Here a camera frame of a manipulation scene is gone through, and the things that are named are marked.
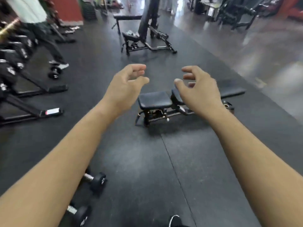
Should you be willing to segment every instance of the floor seam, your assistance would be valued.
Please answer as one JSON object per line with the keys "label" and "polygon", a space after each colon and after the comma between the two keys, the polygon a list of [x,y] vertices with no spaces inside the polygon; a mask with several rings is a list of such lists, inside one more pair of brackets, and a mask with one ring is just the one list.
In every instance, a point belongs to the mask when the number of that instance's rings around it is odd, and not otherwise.
{"label": "floor seam", "polygon": [[[162,142],[163,142],[163,144],[164,144],[165,150],[166,150],[166,152],[167,152],[167,154],[168,154],[168,156],[169,156],[169,160],[170,160],[170,162],[171,162],[171,164],[172,164],[172,159],[170,158],[169,152],[168,152],[168,150],[167,150],[167,148],[166,148],[166,145],[165,145],[165,143],[164,143],[164,140],[163,140],[163,137],[162,137],[161,133],[160,133],[160,136],[161,136]],[[190,213],[191,213],[191,218],[193,219],[193,221],[194,221],[194,223],[195,223],[195,226],[197,227],[197,224],[196,224],[196,221],[195,221],[195,218],[194,218],[194,214],[193,214],[192,211],[191,211],[191,208],[190,208],[190,206],[189,206],[189,203],[188,203],[187,198],[186,198],[185,193],[184,193],[184,189],[183,189],[183,187],[182,187],[182,185],[181,185],[181,183],[180,183],[180,180],[179,180],[179,178],[178,178],[176,169],[175,169],[175,167],[174,167],[174,164],[172,164],[172,168],[174,169],[174,172],[175,172],[175,175],[176,175],[177,180],[178,180],[178,182],[179,182],[179,185],[180,185],[180,188],[181,188],[181,190],[182,190],[183,196],[184,196],[184,198],[185,198],[185,201],[186,201],[187,206],[188,206],[188,208],[189,208],[189,211],[190,211]]]}

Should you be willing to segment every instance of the hand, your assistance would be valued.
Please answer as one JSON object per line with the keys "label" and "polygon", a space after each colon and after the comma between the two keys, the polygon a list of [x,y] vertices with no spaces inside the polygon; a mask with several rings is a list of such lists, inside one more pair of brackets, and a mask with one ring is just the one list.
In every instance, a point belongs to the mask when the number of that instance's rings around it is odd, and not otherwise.
{"label": "hand", "polygon": [[145,64],[129,64],[118,72],[101,100],[102,107],[109,109],[109,113],[116,117],[129,110],[138,98],[141,88],[149,83],[149,78],[142,76],[145,69]]}
{"label": "hand", "polygon": [[175,79],[175,85],[180,96],[189,109],[196,114],[208,119],[218,110],[225,108],[221,102],[220,92],[215,79],[198,66],[182,68],[184,80],[196,80],[185,86],[183,80]]}

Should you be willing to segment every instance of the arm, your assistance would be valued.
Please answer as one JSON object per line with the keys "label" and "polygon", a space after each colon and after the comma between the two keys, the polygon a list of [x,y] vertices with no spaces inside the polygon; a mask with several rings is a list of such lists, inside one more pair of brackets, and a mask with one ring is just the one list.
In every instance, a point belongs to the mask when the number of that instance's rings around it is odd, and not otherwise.
{"label": "arm", "polygon": [[[0,197],[3,226],[58,226],[106,128],[138,98],[146,66],[127,65],[104,98],[62,141]],[[138,77],[128,80],[130,76]]]}
{"label": "arm", "polygon": [[217,134],[233,171],[262,226],[303,226],[303,177],[256,138],[224,108],[216,81],[187,66],[188,88],[175,84],[186,105]]}

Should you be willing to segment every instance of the dumbbell handle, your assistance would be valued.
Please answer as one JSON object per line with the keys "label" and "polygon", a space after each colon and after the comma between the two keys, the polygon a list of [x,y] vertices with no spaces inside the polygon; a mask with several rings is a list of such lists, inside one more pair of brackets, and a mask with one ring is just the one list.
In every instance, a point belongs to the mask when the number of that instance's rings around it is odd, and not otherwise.
{"label": "dumbbell handle", "polygon": [[91,175],[89,175],[89,174],[87,174],[87,173],[84,174],[84,177],[85,177],[87,180],[89,180],[89,181],[92,181],[92,180],[94,179],[93,176],[91,176]]}
{"label": "dumbbell handle", "polygon": [[67,211],[72,213],[72,214],[76,214],[78,210],[73,206],[68,206]]}

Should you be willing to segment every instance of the person's left hand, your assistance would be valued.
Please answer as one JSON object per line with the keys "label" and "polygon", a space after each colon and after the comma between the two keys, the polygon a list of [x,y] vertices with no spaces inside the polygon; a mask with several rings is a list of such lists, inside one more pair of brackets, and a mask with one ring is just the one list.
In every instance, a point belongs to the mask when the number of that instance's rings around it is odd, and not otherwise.
{"label": "person's left hand", "polygon": [[116,116],[129,110],[138,98],[141,88],[149,83],[149,78],[143,77],[145,64],[129,64],[118,72],[101,100]]}

